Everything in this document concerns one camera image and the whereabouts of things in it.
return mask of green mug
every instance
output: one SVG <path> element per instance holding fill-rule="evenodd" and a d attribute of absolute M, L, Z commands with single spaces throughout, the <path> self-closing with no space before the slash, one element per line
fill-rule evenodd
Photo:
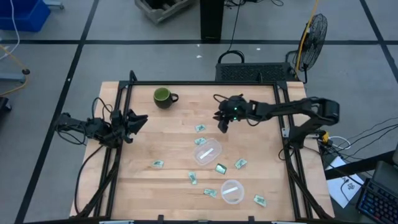
<path fill-rule="evenodd" d="M 169 108 L 173 103 L 178 101 L 178 95 L 171 93 L 168 88 L 158 88 L 154 93 L 154 101 L 156 106 L 162 109 Z"/>

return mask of clear plastic container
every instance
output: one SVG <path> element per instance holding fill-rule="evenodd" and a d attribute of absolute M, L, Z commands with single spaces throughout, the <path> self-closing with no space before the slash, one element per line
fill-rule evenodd
<path fill-rule="evenodd" d="M 203 166 L 216 159 L 221 154 L 223 148 L 221 144 L 215 139 L 207 139 L 206 143 L 198 146 L 193 151 L 193 156 L 196 162 Z"/>
<path fill-rule="evenodd" d="M 227 180 L 221 186 L 221 196 L 226 203 L 236 205 L 243 200 L 243 185 L 237 180 Z"/>

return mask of keyboard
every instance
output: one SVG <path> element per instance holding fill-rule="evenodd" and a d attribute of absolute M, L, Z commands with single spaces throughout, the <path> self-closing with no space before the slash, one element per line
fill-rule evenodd
<path fill-rule="evenodd" d="M 285 81 L 289 63 L 221 63 L 216 66 L 217 81 Z"/>
<path fill-rule="evenodd" d="M 377 223 L 398 224 L 398 197 L 371 180 L 364 186 L 356 208 Z"/>

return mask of gray floor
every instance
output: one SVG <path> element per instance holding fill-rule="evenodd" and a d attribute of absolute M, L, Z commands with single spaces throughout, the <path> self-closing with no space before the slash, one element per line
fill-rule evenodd
<path fill-rule="evenodd" d="M 265 0 L 241 8 L 235 39 L 299 40 L 313 0 L 284 0 L 276 7 Z M 398 40 L 395 0 L 367 0 L 385 40 Z M 63 0 L 64 11 L 52 9 L 43 29 L 21 32 L 27 40 L 79 40 L 93 0 Z M 328 18 L 327 40 L 377 40 L 359 0 L 321 0 L 318 12 Z M 198 40 L 198 4 L 159 26 L 153 25 L 132 0 L 99 0 L 88 40 Z M 235 9 L 224 10 L 223 39 L 230 39 Z M 15 39 L 1 31 L 3 39 Z M 32 71 L 28 86 L 9 95 L 14 107 L 0 123 L 0 223 L 15 220 L 49 128 L 77 45 L 22 44 L 15 51 Z M 247 62 L 280 62 L 296 45 L 234 45 Z M 228 45 L 85 45 L 63 111 L 85 119 L 101 82 L 125 80 L 131 69 L 139 80 L 214 80 L 216 59 Z M 389 45 L 398 59 L 398 46 Z M 226 57 L 225 62 L 237 62 Z M 18 72 L 14 62 L 0 61 L 0 72 Z M 341 120 L 326 128 L 350 137 L 398 114 L 398 84 L 380 45 L 326 45 L 309 71 L 308 96 L 326 97 L 341 105 Z M 14 87 L 1 83 L 0 92 Z M 358 143 L 348 154 L 370 142 Z M 357 153 L 370 157 L 394 149 L 396 131 Z M 84 147 L 54 136 L 25 222 L 68 217 Z"/>

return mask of wooden table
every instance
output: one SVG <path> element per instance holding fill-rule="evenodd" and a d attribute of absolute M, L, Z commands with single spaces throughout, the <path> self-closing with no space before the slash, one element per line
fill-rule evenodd
<path fill-rule="evenodd" d="M 102 84 L 99 96 L 105 103 L 114 104 L 117 86 L 118 82 Z M 275 103 L 271 86 L 166 86 L 180 97 L 169 110 L 160 110 L 153 102 L 158 87 L 132 88 L 130 108 L 136 114 L 148 114 L 149 120 L 132 144 L 123 144 L 112 219 L 156 220 L 158 215 L 164 215 L 165 220 L 247 220 L 248 216 L 254 216 L 256 221 L 294 220 L 286 165 L 278 159 L 282 149 L 278 119 L 272 118 L 256 127 L 245 121 L 233 122 L 226 134 L 221 133 L 217 121 L 212 119 L 218 110 L 213 94 L 243 93 L 246 100 Z M 288 83 L 288 88 L 291 101 L 305 97 L 302 83 Z M 101 112 L 102 105 L 98 104 L 95 115 L 102 116 Z M 296 125 L 307 119 L 304 115 L 294 116 Z M 205 124 L 206 130 L 196 133 L 198 124 Z M 205 166 L 199 166 L 193 158 L 194 140 L 200 137 L 215 138 L 223 147 L 216 160 Z M 317 149 L 315 140 L 308 139 L 305 145 Z M 89 141 L 85 158 L 97 148 L 96 141 Z M 80 209 L 98 188 L 104 152 L 103 149 L 95 155 L 83 170 L 78 193 Z M 334 216 L 320 156 L 306 149 L 301 153 L 308 189 L 325 211 Z M 237 170 L 234 163 L 240 158 L 248 163 Z M 163 169 L 151 167 L 158 159 L 164 161 Z M 217 163 L 228 168 L 225 175 L 214 171 Z M 189 171 L 196 172 L 197 185 L 190 183 Z M 238 180 L 244 186 L 244 200 L 237 205 L 229 205 L 221 198 L 220 187 L 228 179 Z M 218 195 L 211 198 L 203 194 L 203 189 L 216 189 Z M 267 200 L 266 208 L 254 203 L 256 194 Z M 303 206 L 300 210 L 304 217 Z"/>

